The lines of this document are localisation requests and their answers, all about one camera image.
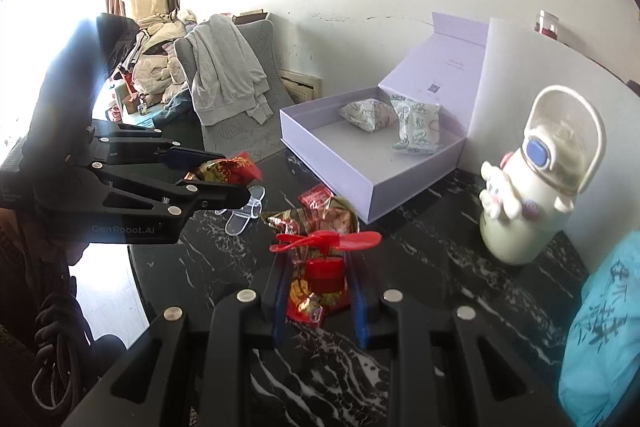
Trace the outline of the cream cartoon water bottle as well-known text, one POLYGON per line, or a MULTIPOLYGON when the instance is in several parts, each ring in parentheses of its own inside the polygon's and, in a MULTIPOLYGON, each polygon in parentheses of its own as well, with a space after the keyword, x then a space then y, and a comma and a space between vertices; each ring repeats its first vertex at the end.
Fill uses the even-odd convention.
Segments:
POLYGON ((480 235, 498 260, 526 265, 567 225, 606 151, 597 109, 569 87, 545 87, 536 96, 521 146, 480 176, 480 235))

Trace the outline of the clear plastic clip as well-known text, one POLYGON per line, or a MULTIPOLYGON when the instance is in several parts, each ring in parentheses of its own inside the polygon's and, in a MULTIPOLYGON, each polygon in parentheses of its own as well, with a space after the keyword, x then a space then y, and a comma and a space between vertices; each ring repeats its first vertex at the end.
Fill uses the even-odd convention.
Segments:
POLYGON ((217 217, 229 215, 229 219, 224 226, 224 231, 229 236, 240 235, 252 220, 259 218, 262 213, 262 200, 266 194, 265 187, 261 185, 252 185, 250 187, 250 199, 248 203, 240 209, 215 210, 217 217))

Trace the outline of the gray sweatshirt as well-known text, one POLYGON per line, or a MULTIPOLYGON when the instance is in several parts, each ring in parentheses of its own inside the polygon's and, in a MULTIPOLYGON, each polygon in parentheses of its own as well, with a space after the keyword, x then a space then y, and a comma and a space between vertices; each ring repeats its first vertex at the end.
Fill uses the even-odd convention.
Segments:
POLYGON ((267 75, 230 17, 212 16, 187 34, 186 42, 195 60, 190 91, 201 124, 213 126, 240 114, 265 124, 273 116, 267 75))

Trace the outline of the white bread-print packet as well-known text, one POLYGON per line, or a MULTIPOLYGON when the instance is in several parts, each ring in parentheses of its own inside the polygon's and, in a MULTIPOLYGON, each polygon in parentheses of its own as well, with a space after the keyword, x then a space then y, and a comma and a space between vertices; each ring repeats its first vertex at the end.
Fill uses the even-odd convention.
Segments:
POLYGON ((382 130, 397 121, 393 107, 377 98, 350 102, 341 107, 338 113, 349 124, 369 133, 382 130))

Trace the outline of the wall vent panel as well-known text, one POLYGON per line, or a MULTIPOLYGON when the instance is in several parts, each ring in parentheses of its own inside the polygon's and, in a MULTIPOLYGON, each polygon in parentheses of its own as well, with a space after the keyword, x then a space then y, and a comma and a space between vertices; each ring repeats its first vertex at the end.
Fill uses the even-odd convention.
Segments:
POLYGON ((286 91, 295 104, 305 103, 322 97, 322 80, 289 69, 279 70, 286 91))

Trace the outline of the green bread-print packet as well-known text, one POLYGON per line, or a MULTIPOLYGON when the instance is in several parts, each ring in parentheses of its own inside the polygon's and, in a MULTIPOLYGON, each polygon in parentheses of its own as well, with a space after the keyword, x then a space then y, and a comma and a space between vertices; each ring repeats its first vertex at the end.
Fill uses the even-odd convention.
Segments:
POLYGON ((431 155, 439 150, 440 105, 411 100, 401 95, 390 98, 398 121, 396 152, 431 155))

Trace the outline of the white board panel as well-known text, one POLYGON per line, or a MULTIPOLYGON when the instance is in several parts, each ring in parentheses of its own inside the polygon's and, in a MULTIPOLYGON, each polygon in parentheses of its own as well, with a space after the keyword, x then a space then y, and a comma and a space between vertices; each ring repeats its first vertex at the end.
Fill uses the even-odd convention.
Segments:
POLYGON ((460 166, 481 174, 480 234, 524 265, 566 233, 589 269, 639 226, 639 98, 561 43, 494 18, 460 166))

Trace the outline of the pile of clothes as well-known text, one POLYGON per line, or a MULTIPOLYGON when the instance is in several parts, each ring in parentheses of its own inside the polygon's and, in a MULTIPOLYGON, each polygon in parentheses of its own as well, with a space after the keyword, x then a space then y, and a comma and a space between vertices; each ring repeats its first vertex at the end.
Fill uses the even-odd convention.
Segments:
POLYGON ((186 36, 195 18, 190 11, 179 18, 179 12, 157 14, 143 20, 119 17, 124 22, 124 46, 110 67, 113 98, 122 115, 145 116, 162 106, 158 122, 174 117, 175 106, 188 90, 186 73, 180 64, 176 42, 186 36))

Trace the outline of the brown snack packet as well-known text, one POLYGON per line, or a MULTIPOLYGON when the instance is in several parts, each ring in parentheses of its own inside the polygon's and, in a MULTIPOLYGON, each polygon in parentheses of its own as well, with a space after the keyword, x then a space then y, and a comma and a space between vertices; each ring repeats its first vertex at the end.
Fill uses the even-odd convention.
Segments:
POLYGON ((317 231, 356 233, 359 219, 346 199, 332 196, 321 204, 263 212, 260 219, 277 234, 306 236, 317 231))

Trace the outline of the small red packet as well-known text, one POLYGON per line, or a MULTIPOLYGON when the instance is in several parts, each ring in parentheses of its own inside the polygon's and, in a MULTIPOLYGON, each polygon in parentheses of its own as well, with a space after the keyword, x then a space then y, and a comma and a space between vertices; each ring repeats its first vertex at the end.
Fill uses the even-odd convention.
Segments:
POLYGON ((319 183, 298 196, 299 202, 309 210, 319 210, 333 197, 332 191, 323 183, 319 183))

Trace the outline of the cardboard box behind chair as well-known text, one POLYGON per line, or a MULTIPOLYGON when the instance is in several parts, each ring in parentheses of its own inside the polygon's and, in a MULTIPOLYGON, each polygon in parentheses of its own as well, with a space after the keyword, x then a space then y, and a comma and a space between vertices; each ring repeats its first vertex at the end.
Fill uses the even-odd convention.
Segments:
POLYGON ((267 17, 268 13, 263 9, 259 9, 233 15, 232 22, 235 23, 235 25, 245 25, 258 22, 258 20, 265 20, 267 17))

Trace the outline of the red snack packet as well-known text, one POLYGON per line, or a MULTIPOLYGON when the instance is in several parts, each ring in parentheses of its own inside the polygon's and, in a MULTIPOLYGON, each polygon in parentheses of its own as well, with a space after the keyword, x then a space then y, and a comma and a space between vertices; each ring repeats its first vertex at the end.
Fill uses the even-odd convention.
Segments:
POLYGON ((231 158, 213 159, 189 171, 185 180, 248 185, 255 180, 262 181, 262 172, 247 152, 231 158))

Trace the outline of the gray lounge chair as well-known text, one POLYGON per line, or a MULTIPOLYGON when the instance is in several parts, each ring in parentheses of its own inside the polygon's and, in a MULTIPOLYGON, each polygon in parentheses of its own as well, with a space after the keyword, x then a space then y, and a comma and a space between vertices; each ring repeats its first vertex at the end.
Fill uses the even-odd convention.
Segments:
MULTIPOLYGON (((291 106, 293 100, 279 75, 276 54, 274 54, 273 24, 269 20, 262 20, 235 26, 253 49, 267 75, 270 90, 266 93, 266 99, 273 116, 265 124, 257 124, 246 114, 240 114, 208 127, 200 121, 203 144, 207 152, 219 153, 227 157, 248 152, 254 160, 261 160, 282 150, 280 110, 291 106)), ((178 60, 186 73, 191 94, 195 60, 192 46, 186 42, 186 37, 176 42, 176 51, 178 60)))

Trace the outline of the red mini fan toy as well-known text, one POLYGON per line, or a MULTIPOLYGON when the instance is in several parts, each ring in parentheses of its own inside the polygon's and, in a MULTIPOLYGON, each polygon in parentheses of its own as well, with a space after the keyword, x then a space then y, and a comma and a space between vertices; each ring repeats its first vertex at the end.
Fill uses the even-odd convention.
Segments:
POLYGON ((382 235, 375 231, 338 233, 319 230, 306 236, 277 234, 277 243, 269 250, 273 254, 286 253, 292 249, 308 248, 318 256, 304 262, 305 279, 309 289, 317 294, 333 294, 344 291, 346 279, 345 253, 367 251, 378 246, 382 235))

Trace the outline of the clear jar red label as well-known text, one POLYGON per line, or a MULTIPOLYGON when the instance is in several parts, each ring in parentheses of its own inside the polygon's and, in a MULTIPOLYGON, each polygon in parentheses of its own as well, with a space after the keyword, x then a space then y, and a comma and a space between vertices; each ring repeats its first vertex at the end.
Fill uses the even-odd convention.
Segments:
POLYGON ((548 11, 540 10, 536 17, 535 31, 553 40, 559 38, 560 20, 548 11))

